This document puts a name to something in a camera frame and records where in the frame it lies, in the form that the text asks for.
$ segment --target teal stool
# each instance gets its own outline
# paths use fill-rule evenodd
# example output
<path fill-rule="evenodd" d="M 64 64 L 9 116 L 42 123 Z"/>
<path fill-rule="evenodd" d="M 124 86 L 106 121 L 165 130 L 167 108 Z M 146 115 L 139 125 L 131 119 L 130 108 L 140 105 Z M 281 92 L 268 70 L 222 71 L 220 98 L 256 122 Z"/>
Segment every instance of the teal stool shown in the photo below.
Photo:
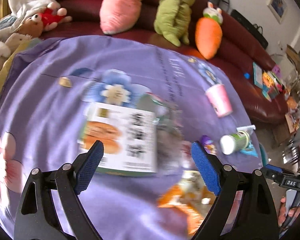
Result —
<path fill-rule="evenodd" d="M 266 166 L 269 163 L 268 155 L 266 153 L 265 148 L 263 147 L 263 145 L 261 143 L 259 143 L 259 148 L 260 148 L 260 152 L 261 152 L 262 165 Z"/>

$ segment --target red leather sofa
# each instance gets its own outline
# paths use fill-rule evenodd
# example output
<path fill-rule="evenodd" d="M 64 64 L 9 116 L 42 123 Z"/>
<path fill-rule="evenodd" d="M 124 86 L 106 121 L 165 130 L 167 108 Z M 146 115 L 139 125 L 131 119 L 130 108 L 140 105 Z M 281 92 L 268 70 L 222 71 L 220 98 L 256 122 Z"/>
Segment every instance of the red leather sofa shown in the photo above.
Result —
<path fill-rule="evenodd" d="M 68 15 L 71 15 L 74 20 L 44 33 L 42 38 L 103 35 L 99 26 L 99 10 L 102 0 L 57 1 L 68 10 Z M 141 15 L 136 25 L 131 30 L 113 35 L 113 37 L 153 44 L 184 55 L 202 58 L 196 50 L 194 32 L 197 20 L 202 17 L 202 11 L 207 7 L 207 0 L 196 0 L 192 6 L 192 19 L 189 26 L 190 46 L 182 45 L 180 48 L 175 47 L 154 31 L 153 23 L 159 0 L 143 0 L 142 4 Z M 210 62 L 222 69 L 229 77 L 252 121 L 272 124 L 283 122 L 284 114 L 288 111 L 283 95 L 269 102 L 253 83 L 252 63 L 255 61 L 264 70 L 271 70 L 275 65 L 274 61 L 258 41 L 230 15 L 223 12 L 223 19 L 222 43 L 217 55 Z M 249 73 L 251 78 L 247 80 L 243 76 L 244 73 Z"/>

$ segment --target blue gripper pad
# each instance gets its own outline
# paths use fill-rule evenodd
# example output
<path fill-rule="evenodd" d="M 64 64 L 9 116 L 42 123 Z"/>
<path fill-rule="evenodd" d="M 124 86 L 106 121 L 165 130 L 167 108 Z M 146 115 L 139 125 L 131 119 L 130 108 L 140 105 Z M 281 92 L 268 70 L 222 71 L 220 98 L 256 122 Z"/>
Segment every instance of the blue gripper pad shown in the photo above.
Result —
<path fill-rule="evenodd" d="M 97 141 L 86 153 L 87 157 L 75 176 L 76 184 L 74 192 L 79 195 L 82 191 L 86 190 L 96 169 L 103 157 L 104 147 L 103 143 Z"/>
<path fill-rule="evenodd" d="M 218 196 L 221 191 L 219 175 L 197 142 L 192 143 L 191 155 L 208 190 Z"/>

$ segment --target framed picture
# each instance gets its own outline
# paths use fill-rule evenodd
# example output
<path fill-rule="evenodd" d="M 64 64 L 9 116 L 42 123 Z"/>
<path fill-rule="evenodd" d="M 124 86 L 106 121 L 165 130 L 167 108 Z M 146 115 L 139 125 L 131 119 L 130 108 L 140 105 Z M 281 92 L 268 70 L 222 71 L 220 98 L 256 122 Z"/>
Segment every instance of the framed picture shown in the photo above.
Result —
<path fill-rule="evenodd" d="M 268 7 L 279 23 L 282 22 L 287 13 L 287 4 L 284 0 L 270 0 Z"/>

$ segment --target orange carrot plush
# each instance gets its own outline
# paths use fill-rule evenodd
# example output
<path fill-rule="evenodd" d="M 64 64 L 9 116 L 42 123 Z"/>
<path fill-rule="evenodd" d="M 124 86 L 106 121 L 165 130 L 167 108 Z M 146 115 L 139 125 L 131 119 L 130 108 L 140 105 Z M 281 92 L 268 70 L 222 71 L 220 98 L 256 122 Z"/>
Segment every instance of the orange carrot plush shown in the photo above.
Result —
<path fill-rule="evenodd" d="M 221 9 L 215 9 L 213 4 L 208 2 L 208 7 L 203 10 L 203 18 L 198 20 L 195 30 L 195 43 L 205 59 L 213 58 L 220 47 L 222 22 Z"/>

